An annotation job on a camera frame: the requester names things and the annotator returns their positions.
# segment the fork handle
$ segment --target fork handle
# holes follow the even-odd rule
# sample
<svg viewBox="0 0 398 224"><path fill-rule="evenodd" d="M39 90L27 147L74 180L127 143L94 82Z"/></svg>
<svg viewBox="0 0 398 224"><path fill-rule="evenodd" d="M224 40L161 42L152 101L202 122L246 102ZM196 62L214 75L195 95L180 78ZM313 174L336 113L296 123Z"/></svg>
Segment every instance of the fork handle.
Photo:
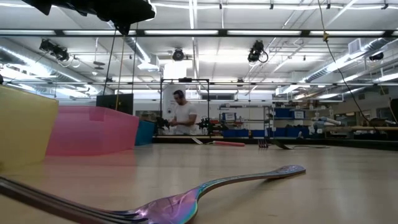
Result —
<svg viewBox="0 0 398 224"><path fill-rule="evenodd" d="M259 180L259 179L277 179L283 177L290 177L292 175L297 175L302 173L305 173L304 167L298 165L289 165L289 166L283 166L279 169L270 172L264 172L260 174L237 175L233 177L225 177L216 180L211 180L204 184L201 184L195 189L198 190L197 199L199 199L207 192L227 184L233 184L249 180Z"/></svg>

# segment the man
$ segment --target man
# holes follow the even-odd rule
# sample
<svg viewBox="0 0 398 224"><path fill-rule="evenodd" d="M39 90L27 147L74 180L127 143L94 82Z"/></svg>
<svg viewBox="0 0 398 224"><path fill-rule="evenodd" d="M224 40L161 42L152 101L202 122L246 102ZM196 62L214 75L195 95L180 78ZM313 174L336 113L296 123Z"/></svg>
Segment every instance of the man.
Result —
<svg viewBox="0 0 398 224"><path fill-rule="evenodd" d="M195 106L185 99L184 92L177 90L173 93L177 106L174 108L174 119L170 122L171 126L176 126L176 134L191 134L195 129L197 120L197 110Z"/></svg>

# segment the yellow bin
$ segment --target yellow bin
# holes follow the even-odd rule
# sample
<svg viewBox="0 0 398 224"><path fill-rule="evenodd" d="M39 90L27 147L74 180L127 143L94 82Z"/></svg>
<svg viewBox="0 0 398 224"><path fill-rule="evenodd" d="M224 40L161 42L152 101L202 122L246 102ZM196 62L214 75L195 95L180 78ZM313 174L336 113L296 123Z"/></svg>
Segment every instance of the yellow bin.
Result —
<svg viewBox="0 0 398 224"><path fill-rule="evenodd" d="M45 157L58 101L0 85L0 172Z"/></svg>

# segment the white t-shirt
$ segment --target white t-shirt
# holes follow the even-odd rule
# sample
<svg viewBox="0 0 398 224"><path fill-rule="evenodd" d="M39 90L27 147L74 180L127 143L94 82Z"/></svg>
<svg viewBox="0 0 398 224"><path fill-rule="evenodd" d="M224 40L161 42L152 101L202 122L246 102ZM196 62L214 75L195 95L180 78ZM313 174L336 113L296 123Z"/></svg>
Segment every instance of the white t-shirt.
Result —
<svg viewBox="0 0 398 224"><path fill-rule="evenodd" d="M197 114L195 106L190 102L187 102L184 105L176 105L174 108L174 112L175 117L177 118L177 122L188 121L190 115ZM193 130L195 130L195 125L188 127L179 124L175 128L175 134L192 134Z"/></svg>

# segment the pink bin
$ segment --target pink bin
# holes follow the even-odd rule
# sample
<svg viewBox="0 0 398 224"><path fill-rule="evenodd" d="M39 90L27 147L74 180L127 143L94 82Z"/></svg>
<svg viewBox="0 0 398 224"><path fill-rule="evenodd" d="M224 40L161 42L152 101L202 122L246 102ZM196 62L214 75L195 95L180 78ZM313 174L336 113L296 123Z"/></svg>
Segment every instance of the pink bin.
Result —
<svg viewBox="0 0 398 224"><path fill-rule="evenodd" d="M59 106L46 155L95 156L133 149L139 119L95 106Z"/></svg>

